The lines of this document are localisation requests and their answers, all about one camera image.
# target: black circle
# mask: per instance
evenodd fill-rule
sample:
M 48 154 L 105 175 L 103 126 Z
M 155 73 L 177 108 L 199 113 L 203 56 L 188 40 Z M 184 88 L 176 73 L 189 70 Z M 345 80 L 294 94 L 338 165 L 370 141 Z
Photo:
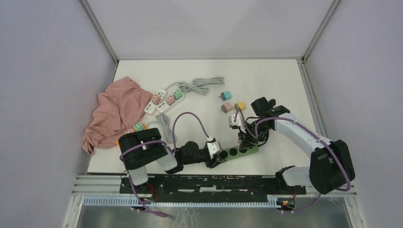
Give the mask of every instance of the black circle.
M 220 158 L 226 159 L 227 157 L 228 157 L 228 153 L 227 153 L 226 151 L 222 151 L 222 152 L 220 153 Z
M 230 155 L 235 156 L 235 155 L 237 155 L 237 153 L 238 153 L 237 149 L 235 149 L 235 148 L 230 149 Z

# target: power outlet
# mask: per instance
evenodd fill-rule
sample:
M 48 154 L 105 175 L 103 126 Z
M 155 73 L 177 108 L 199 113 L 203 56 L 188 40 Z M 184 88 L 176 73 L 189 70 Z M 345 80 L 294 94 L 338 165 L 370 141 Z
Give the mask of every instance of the power outlet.
M 175 106 L 177 106 L 181 101 L 185 99 L 185 94 L 183 94 L 178 100 L 176 100 L 172 105 L 168 105 L 166 101 L 162 102 L 157 106 L 157 110 L 160 113 L 166 114 L 169 112 L 169 110 L 173 109 Z
M 159 89 L 157 91 L 157 93 L 160 96 L 160 101 L 164 101 L 166 98 L 166 91 L 163 89 Z M 144 111 L 147 115 L 153 116 L 155 114 L 155 109 L 156 109 L 157 105 L 154 104 L 151 100 L 150 102 L 147 104 L 147 106 L 145 107 Z

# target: folded fabric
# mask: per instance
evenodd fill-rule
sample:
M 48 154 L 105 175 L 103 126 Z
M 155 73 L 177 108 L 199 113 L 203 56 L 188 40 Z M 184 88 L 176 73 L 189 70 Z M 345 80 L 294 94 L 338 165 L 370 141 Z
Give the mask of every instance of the folded fabric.
M 129 77 L 113 82 L 104 93 L 98 93 L 98 108 L 84 132 L 81 147 L 92 154 L 94 147 L 111 148 L 115 142 L 144 115 L 153 95 Z

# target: yellow plug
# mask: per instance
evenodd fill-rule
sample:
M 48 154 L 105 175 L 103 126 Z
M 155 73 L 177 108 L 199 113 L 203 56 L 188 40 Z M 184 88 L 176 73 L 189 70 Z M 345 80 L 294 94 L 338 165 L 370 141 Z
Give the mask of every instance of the yellow plug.
M 241 109 L 242 111 L 246 109 L 245 104 L 241 101 L 235 104 L 235 109 Z

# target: gray cable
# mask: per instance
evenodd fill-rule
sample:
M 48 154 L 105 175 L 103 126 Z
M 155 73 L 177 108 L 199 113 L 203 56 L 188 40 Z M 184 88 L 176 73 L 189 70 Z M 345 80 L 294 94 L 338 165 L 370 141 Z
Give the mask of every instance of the gray cable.
M 210 91 L 209 88 L 204 87 L 203 85 L 207 84 L 224 84 L 223 77 L 212 77 L 208 79 L 204 78 L 197 78 L 193 80 L 193 85 L 187 82 L 174 82 L 170 84 L 165 90 L 169 89 L 171 86 L 179 84 L 179 88 L 182 90 L 183 93 L 187 93 L 190 91 L 198 92 L 199 94 L 206 95 Z
M 164 114 L 156 115 L 158 123 L 162 125 L 164 131 L 164 137 L 167 143 L 173 143 L 173 133 L 172 129 L 169 127 L 169 118 Z

